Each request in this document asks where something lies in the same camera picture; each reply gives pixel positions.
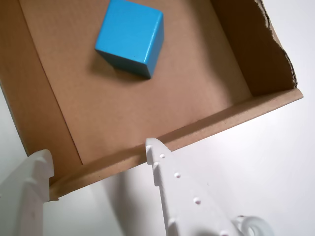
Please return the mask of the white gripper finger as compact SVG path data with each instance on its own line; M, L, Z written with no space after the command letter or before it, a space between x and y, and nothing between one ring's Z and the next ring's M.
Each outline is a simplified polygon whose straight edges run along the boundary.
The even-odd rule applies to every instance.
M257 216L229 218L189 175L160 140L145 141L147 164L159 188L168 236L272 236L271 226Z
M49 178L54 176L49 150L27 157L0 184L0 234L42 236L43 207L50 201Z

